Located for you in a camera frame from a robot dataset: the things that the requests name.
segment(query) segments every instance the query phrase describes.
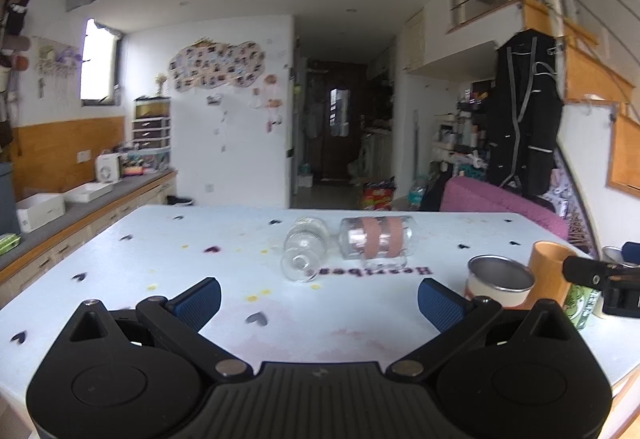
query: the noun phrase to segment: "white tray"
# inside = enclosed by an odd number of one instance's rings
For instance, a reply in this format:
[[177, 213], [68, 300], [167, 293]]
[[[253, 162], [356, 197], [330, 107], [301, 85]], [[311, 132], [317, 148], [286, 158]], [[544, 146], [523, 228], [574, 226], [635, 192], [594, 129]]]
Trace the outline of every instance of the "white tray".
[[66, 202], [91, 202], [113, 190], [111, 183], [85, 183], [64, 194]]

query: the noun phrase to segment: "pink sofa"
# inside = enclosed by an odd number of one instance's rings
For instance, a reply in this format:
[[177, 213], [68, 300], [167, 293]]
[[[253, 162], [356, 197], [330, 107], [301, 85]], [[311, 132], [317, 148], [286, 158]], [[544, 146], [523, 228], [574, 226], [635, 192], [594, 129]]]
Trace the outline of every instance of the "pink sofa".
[[469, 177], [453, 177], [447, 182], [440, 211], [519, 213], [548, 229], [556, 237], [566, 239], [569, 236], [566, 221], [554, 212], [502, 188]]

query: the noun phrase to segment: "blue gripper pad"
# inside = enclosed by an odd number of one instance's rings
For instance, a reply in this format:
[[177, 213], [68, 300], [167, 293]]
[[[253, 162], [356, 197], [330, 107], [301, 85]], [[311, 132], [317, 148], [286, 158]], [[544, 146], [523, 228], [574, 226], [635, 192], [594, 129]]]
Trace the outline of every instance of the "blue gripper pad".
[[205, 278], [169, 300], [164, 307], [194, 331], [199, 331], [220, 310], [222, 290], [215, 278]]
[[425, 278], [418, 287], [418, 308], [443, 333], [461, 322], [473, 304], [433, 278]]

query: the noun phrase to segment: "black coat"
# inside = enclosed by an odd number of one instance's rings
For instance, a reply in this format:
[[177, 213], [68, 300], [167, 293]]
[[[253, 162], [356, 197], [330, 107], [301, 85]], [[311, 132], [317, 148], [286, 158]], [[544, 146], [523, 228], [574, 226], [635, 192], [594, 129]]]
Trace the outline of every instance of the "black coat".
[[556, 78], [554, 38], [528, 30], [498, 49], [495, 90], [487, 101], [491, 184], [513, 181], [526, 197], [548, 191], [562, 115]]

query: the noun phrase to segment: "floor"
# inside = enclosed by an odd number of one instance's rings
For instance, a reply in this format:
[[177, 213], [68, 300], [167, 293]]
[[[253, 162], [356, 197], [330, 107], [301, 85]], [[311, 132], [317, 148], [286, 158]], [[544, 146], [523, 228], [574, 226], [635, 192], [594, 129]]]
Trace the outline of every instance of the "floor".
[[351, 184], [314, 184], [298, 188], [292, 208], [310, 210], [359, 210], [361, 187]]

